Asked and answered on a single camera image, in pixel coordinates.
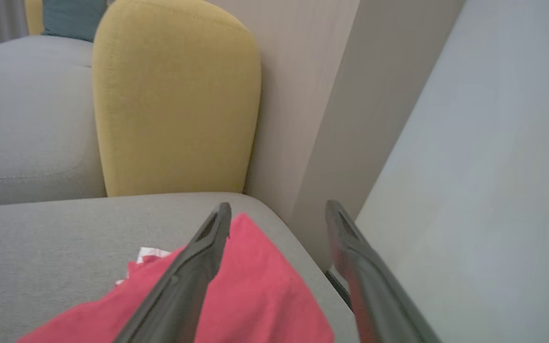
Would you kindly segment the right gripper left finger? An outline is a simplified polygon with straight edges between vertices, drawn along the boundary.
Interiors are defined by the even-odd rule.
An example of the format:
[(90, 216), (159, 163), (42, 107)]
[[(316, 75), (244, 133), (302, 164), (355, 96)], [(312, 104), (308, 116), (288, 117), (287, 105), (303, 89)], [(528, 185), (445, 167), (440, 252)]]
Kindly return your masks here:
[(229, 203), (216, 206), (113, 343), (194, 343), (208, 286), (222, 265), (231, 218)]

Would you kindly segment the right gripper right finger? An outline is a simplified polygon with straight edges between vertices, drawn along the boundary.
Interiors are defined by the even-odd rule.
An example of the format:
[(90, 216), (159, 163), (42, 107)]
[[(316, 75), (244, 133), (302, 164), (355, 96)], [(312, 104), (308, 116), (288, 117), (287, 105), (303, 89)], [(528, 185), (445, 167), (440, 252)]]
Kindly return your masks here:
[(331, 258), (348, 284), (360, 343), (442, 343), (340, 202), (326, 202)]

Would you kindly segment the red white basketball jersey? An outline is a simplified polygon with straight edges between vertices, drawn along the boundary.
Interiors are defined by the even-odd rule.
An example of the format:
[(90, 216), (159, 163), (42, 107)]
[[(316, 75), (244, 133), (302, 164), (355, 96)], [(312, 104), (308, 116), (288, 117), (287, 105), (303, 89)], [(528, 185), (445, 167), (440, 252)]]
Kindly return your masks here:
[[(126, 278), (104, 297), (62, 312), (17, 343), (113, 343), (180, 252), (141, 248)], [(246, 213), (232, 219), (195, 343), (334, 343), (303, 278)]]

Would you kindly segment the big yellow sofa backrest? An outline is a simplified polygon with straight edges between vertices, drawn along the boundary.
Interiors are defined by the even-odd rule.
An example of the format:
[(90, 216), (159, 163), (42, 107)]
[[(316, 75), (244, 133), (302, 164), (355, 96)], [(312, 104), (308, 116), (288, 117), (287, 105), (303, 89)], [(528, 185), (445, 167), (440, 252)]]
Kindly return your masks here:
[(243, 191), (261, 56), (237, 18), (205, 0), (115, 0), (92, 76), (109, 197)]

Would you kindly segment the long grey sofa seat cushion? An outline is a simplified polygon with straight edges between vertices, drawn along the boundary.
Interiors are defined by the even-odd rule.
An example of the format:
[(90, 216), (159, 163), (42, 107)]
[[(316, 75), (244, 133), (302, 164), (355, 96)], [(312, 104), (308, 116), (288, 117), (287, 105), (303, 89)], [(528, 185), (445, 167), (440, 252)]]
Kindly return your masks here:
[(43, 35), (0, 44), (0, 205), (105, 197), (92, 52)]

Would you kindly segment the teal pillow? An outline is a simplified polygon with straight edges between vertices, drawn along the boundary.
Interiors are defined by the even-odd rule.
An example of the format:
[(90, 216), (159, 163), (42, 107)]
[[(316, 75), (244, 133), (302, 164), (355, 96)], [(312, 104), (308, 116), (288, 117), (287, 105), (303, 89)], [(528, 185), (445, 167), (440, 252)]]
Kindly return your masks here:
[(43, 0), (42, 35), (93, 42), (107, 0)]

